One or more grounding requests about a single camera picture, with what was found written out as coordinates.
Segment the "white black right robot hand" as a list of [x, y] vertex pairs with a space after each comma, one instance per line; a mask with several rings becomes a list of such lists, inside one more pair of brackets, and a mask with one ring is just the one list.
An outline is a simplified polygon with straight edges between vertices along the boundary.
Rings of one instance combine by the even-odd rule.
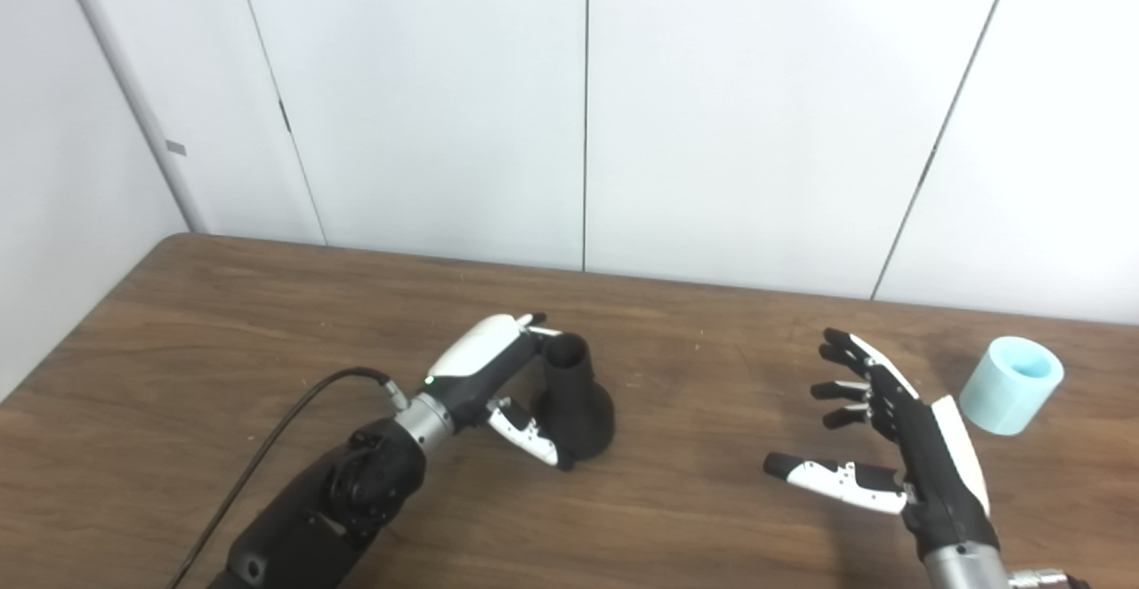
[[825, 329], [819, 353], [855, 374], [854, 381], [811, 387], [818, 401], [844, 403], [825, 414], [823, 425], [872, 427], [898, 447], [903, 468], [771, 452], [765, 474], [839, 504], [901, 517], [934, 588], [1009, 588], [980, 458], [953, 399], [924, 402], [885, 354], [854, 334]]

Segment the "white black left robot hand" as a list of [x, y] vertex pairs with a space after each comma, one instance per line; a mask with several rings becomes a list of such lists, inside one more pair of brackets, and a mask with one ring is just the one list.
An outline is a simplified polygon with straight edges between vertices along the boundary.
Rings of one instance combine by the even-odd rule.
[[568, 472], [573, 455], [548, 435], [521, 403], [500, 390], [562, 330], [544, 328], [544, 313], [487, 316], [432, 363], [423, 386], [394, 418], [413, 445], [429, 456], [446, 437], [487, 426], [540, 463]]

